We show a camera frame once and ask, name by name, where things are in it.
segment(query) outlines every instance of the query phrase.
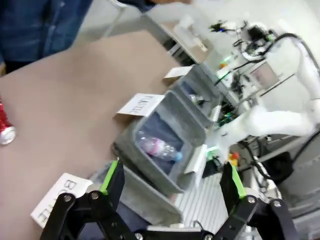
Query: blue shirt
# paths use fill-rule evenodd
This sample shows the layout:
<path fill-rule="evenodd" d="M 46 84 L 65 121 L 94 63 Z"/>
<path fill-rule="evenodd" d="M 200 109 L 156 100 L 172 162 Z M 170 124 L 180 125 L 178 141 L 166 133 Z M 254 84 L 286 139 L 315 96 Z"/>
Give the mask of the blue shirt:
<path fill-rule="evenodd" d="M 33 62 L 69 48 L 92 1 L 0 0 L 0 63 Z M 122 0 L 142 12 L 154 5 L 147 1 Z"/>

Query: plastic bin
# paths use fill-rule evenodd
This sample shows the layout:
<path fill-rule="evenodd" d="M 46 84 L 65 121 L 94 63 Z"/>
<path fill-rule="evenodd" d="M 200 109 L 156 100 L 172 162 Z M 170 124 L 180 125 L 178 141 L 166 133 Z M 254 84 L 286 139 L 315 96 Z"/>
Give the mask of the plastic bin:
<path fill-rule="evenodd" d="M 110 166 L 111 164 L 107 164 L 103 169 L 95 173 L 91 180 L 95 184 L 102 184 Z M 127 211 L 123 209 L 123 205 L 149 225 L 169 227 L 171 224 L 183 222 L 182 213 L 169 199 L 126 166 L 123 166 L 123 170 L 125 183 L 117 212 L 124 218 L 124 221 L 128 218 L 126 217 Z"/>
<path fill-rule="evenodd" d="M 141 130 L 174 146 L 182 152 L 182 160 L 164 161 L 146 154 L 137 142 L 137 133 Z M 176 93 L 168 91 L 154 112 L 132 122 L 117 137 L 114 146 L 121 159 L 129 159 L 161 193 L 170 196 L 194 184 L 195 174 L 184 174 L 184 170 L 195 148 L 204 144 L 205 139 L 205 129 L 188 106 Z"/>
<path fill-rule="evenodd" d="M 214 83 L 199 65 L 195 65 L 171 87 L 205 128 L 217 125 L 218 122 L 223 96 L 215 89 Z M 199 106 L 192 101 L 190 95 L 202 96 L 205 102 Z"/>
<path fill-rule="evenodd" d="M 90 180 L 102 184 L 111 163 L 96 172 Z M 132 232 L 149 225 L 166 226 L 183 223 L 182 213 L 165 196 L 149 186 L 127 167 L 123 168 L 125 184 L 117 213 Z M 79 240 L 104 239 L 96 223 L 87 223 Z"/>

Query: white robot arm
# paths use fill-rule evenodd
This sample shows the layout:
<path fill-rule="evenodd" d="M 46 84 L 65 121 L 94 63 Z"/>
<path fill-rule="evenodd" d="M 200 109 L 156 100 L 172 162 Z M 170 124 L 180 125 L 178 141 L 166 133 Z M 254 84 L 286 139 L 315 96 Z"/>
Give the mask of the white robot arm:
<path fill-rule="evenodd" d="M 285 33 L 274 41 L 265 44 L 264 52 L 255 52 L 264 56 L 280 40 L 290 38 L 300 51 L 300 63 L 296 73 L 298 80 L 310 94 L 310 101 L 304 112 L 267 111 L 263 106 L 254 106 L 230 123 L 214 131 L 219 136 L 219 148 L 223 148 L 222 157 L 226 161 L 226 150 L 239 141 L 251 136 L 285 134 L 292 136 L 308 136 L 320 123 L 320 71 L 319 66 L 309 48 L 298 36 Z"/>

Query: desk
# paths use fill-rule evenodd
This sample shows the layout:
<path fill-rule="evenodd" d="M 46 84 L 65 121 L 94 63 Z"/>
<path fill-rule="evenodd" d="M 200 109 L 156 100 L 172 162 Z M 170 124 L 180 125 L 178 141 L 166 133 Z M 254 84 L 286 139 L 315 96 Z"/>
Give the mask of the desk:
<path fill-rule="evenodd" d="M 168 34 L 170 37 L 172 37 L 177 43 L 181 45 L 181 47 L 185 50 L 185 52 L 190 56 L 190 58 L 193 59 L 195 63 L 202 63 L 204 62 L 207 57 L 209 56 L 211 50 L 214 49 L 213 44 L 208 40 L 204 39 L 202 42 L 207 48 L 207 51 L 203 51 L 198 45 L 193 47 L 188 47 L 185 42 L 176 35 L 174 32 L 174 28 L 176 24 L 178 24 L 179 21 L 170 21 L 160 24 L 160 27 Z"/>
<path fill-rule="evenodd" d="M 88 178 L 113 159 L 128 125 L 114 118 L 136 93 L 163 94 L 178 64 L 147 32 L 74 47 L 0 78 L 17 137 L 0 147 L 0 239 L 37 240 L 30 213 L 64 173 Z"/>

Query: plastic bottle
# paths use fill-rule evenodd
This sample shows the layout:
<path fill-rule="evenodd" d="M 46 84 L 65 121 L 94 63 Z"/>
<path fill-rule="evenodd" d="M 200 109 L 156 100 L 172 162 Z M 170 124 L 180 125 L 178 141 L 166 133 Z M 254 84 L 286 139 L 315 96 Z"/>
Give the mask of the plastic bottle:
<path fill-rule="evenodd" d="M 183 157 L 182 153 L 177 151 L 173 146 L 165 141 L 151 137 L 144 131 L 138 132 L 138 144 L 147 154 L 158 157 L 165 161 L 180 161 Z"/>
<path fill-rule="evenodd" d="M 196 95 L 196 94 L 189 94 L 189 97 L 191 98 L 191 101 L 197 105 L 202 105 L 206 101 L 203 96 Z"/>

